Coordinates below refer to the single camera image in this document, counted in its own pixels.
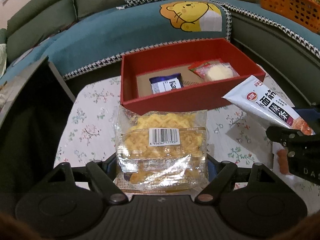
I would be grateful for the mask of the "white gluten strip snack bag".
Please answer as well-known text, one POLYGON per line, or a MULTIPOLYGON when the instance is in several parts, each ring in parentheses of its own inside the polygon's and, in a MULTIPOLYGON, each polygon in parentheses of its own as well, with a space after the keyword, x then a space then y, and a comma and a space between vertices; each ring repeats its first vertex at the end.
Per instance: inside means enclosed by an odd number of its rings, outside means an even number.
POLYGON ((257 120, 263 128, 279 126, 300 130, 304 135, 314 134, 307 122, 288 103, 253 75, 223 98, 257 120))

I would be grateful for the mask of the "white pink sausage packet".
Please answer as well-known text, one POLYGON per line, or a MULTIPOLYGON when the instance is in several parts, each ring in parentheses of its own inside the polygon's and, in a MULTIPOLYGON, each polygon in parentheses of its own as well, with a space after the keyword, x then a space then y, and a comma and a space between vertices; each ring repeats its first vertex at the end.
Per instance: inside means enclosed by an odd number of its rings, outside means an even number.
POLYGON ((289 172, 287 149, 274 147, 272 152, 274 154, 273 172, 283 181, 292 182, 295 176, 289 172))

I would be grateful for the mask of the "dark side table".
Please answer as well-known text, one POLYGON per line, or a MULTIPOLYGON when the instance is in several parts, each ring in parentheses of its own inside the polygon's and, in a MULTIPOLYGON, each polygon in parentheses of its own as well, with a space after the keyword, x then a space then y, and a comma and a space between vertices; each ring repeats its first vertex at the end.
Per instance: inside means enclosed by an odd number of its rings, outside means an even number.
POLYGON ((19 194, 53 169, 75 96, 47 57, 8 85, 1 111, 1 192, 19 194))

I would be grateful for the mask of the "blue foil snack packet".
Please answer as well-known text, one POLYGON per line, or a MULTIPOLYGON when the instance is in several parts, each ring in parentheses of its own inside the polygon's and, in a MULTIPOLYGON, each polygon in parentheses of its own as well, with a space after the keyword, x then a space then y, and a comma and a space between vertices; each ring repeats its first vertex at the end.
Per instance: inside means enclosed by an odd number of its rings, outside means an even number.
POLYGON ((183 88, 181 73, 149 78, 153 94, 169 92, 183 88))

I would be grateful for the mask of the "round white cake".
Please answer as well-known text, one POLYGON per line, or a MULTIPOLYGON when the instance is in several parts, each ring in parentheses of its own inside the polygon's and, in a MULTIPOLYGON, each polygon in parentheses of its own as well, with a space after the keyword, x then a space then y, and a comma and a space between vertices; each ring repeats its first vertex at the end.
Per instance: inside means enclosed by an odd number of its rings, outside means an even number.
POLYGON ((238 76, 238 72, 229 63, 221 63, 208 69, 204 81, 220 81, 238 76))

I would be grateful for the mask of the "dark green sofa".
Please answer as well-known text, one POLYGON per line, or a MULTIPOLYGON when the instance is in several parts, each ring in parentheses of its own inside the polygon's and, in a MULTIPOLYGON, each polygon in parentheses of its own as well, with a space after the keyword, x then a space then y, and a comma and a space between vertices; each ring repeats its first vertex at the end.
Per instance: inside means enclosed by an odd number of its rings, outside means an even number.
MULTIPOLYGON (((319 104, 318 34, 257 4, 198 1, 220 7, 222 37, 284 81, 295 103, 319 104)), ((124 0, 31 0, 1 34, 7 43, 3 81, 48 57, 75 94, 89 83, 118 75, 127 52, 210 37, 175 29, 161 15, 159 2, 126 8, 124 0)))

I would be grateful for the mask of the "clear bag of yellow crackers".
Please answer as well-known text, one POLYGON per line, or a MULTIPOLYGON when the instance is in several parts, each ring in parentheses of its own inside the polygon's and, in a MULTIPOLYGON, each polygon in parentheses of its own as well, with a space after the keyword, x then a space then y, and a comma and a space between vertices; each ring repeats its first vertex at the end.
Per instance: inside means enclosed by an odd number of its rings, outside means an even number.
POLYGON ((128 193, 169 193, 208 183, 207 111, 143 115, 118 108, 117 176, 128 193))

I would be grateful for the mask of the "orange plastic basket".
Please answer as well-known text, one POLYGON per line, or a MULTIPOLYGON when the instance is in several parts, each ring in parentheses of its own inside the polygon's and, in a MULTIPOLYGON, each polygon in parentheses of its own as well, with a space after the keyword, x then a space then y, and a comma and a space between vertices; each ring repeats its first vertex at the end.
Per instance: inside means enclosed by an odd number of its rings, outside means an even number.
POLYGON ((319 4, 312 0, 260 0, 260 6, 319 33, 319 4))

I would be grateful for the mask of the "floral tablecloth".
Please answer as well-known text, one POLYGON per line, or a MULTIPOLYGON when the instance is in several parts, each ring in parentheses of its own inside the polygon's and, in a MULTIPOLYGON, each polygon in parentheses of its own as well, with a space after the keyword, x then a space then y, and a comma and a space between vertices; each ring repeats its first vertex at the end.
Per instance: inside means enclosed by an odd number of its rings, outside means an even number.
MULTIPOLYGON (((55 165, 73 167, 92 160, 106 160, 115 152, 114 113, 120 100, 120 77, 86 85, 76 97, 57 148, 55 165)), ((273 168, 272 142, 265 130, 234 105, 207 113, 209 153, 239 167, 254 162, 273 168)))

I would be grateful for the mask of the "white Kaprons wafer packet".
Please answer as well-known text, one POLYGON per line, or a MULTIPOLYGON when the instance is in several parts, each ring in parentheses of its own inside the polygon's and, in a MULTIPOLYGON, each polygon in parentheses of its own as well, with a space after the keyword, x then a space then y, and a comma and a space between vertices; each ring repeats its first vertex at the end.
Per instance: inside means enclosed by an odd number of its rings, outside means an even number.
POLYGON ((180 88, 182 88, 182 85, 178 79, 159 81, 151 84, 151 90, 153 94, 164 93, 180 88))

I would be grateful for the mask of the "red green snack sachet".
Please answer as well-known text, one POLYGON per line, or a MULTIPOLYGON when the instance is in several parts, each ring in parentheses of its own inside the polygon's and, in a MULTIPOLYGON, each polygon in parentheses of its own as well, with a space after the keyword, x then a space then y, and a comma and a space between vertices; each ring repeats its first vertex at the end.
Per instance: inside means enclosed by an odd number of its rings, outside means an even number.
POLYGON ((216 64, 221 64, 223 61, 221 59, 217 60, 210 60, 210 61, 198 61, 193 63, 191 66, 188 67, 188 70, 199 76, 200 78, 204 79, 208 69, 216 64))

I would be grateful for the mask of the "red cardboard box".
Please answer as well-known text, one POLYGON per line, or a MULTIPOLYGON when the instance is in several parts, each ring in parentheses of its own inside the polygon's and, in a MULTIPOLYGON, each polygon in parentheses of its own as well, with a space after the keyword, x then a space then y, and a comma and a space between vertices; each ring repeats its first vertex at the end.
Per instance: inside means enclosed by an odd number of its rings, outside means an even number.
POLYGON ((223 96, 251 75, 260 81, 265 78, 256 63, 224 38, 163 45, 123 56, 120 103, 137 114, 215 109, 228 105, 223 96), (229 63, 238 75, 206 82, 188 69, 192 64, 214 60, 229 63), (182 88, 152 93, 150 78, 176 73, 182 76, 182 88))

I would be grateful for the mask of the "teal sofa cover with lion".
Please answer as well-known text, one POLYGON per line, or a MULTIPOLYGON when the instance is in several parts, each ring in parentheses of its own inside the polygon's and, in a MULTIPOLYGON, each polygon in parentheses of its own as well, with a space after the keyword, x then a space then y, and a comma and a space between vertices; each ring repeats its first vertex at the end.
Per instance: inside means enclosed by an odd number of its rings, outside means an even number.
POLYGON ((276 27, 313 55, 319 55, 316 33, 257 4, 239 0, 193 1, 213 3, 221 10, 221 32, 192 33, 175 28, 173 12, 168 17, 161 15, 167 1, 111 8, 79 20, 73 0, 60 0, 21 23, 17 30, 12 23, 2 29, 1 35, 7 39, 7 69, 1 82, 13 79, 42 57, 48 57, 65 79, 72 79, 115 63, 126 52, 193 39, 230 38, 233 12, 276 27))

